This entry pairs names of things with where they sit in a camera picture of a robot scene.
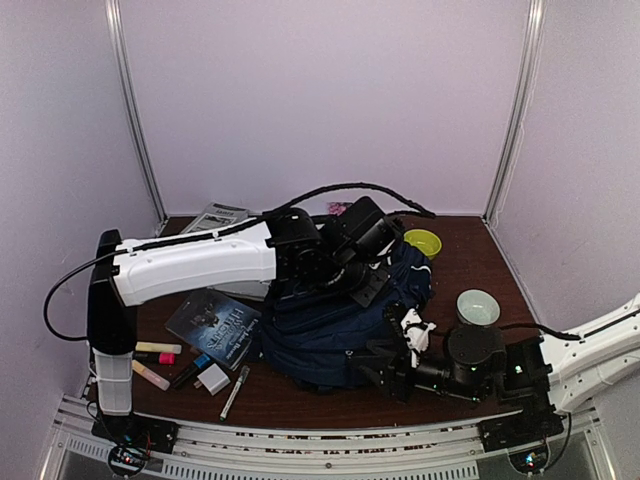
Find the dark Wuthering Heights book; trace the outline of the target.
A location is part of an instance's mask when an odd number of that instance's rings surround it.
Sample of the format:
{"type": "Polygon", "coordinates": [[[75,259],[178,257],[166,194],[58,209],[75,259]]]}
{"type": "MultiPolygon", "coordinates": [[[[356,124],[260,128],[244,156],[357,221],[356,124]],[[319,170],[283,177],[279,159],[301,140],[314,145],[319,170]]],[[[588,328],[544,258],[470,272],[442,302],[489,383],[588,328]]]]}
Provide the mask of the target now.
{"type": "Polygon", "coordinates": [[[236,370],[248,353],[261,313],[211,288],[192,292],[165,328],[220,366],[236,370]]]}

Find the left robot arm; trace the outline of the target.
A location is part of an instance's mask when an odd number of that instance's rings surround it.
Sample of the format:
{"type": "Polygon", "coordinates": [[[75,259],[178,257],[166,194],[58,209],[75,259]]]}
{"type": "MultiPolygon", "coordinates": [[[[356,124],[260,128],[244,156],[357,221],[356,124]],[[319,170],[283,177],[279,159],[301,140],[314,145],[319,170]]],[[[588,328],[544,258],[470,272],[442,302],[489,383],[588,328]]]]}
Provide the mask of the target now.
{"type": "Polygon", "coordinates": [[[86,332],[106,429],[123,444],[144,433],[132,413],[138,306],[203,287],[289,280],[337,288],[368,306],[386,282],[373,267],[401,238],[400,224],[368,196],[320,224],[291,205],[225,228],[155,240],[104,232],[90,278],[86,332]]]}

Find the navy blue student backpack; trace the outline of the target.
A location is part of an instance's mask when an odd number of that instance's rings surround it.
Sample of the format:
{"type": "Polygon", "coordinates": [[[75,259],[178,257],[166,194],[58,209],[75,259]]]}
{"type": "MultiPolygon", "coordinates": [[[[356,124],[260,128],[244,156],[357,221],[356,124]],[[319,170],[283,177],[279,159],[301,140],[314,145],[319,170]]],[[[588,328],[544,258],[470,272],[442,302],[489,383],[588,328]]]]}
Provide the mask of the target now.
{"type": "Polygon", "coordinates": [[[431,297],[432,262],[401,242],[382,267],[390,278],[367,307],[346,293],[321,292],[296,280],[276,282],[265,298],[249,357],[266,362],[298,387],[326,393],[368,383],[348,355],[391,336],[387,305],[421,308],[431,297]]]}

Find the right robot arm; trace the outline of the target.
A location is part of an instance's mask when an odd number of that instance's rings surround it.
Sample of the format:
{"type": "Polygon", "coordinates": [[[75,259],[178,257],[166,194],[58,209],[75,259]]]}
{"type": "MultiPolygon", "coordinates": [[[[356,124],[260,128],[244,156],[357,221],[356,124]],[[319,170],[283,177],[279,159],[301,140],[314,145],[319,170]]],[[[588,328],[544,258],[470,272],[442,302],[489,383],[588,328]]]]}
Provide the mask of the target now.
{"type": "Polygon", "coordinates": [[[639,300],[568,332],[534,325],[537,336],[508,344],[507,326],[462,324],[444,336],[444,353],[427,350],[436,326],[391,303],[391,336],[347,355],[349,365],[385,395],[407,400],[416,389],[481,403],[489,396],[523,412],[513,419],[519,440],[535,440],[551,413],[570,413],[639,368],[639,300]]]}

